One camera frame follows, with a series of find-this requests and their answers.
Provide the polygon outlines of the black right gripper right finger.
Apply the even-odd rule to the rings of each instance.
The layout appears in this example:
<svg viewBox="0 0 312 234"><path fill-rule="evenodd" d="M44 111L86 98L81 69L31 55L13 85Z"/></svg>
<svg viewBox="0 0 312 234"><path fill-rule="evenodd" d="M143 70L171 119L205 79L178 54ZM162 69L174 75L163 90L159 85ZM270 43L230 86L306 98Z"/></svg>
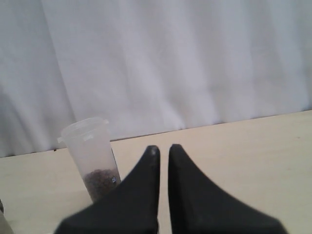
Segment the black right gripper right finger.
<svg viewBox="0 0 312 234"><path fill-rule="evenodd" d="M180 144L169 150L168 198L174 234L285 234L282 223L210 180Z"/></svg>

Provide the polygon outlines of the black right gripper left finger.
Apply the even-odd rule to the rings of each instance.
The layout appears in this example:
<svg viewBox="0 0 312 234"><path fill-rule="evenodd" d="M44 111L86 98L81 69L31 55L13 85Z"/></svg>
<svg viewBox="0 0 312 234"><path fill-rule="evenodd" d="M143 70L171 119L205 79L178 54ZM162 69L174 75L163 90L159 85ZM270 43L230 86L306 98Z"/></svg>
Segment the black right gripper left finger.
<svg viewBox="0 0 312 234"><path fill-rule="evenodd" d="M147 146L125 179L104 198L65 218L57 234L157 234L160 150Z"/></svg>

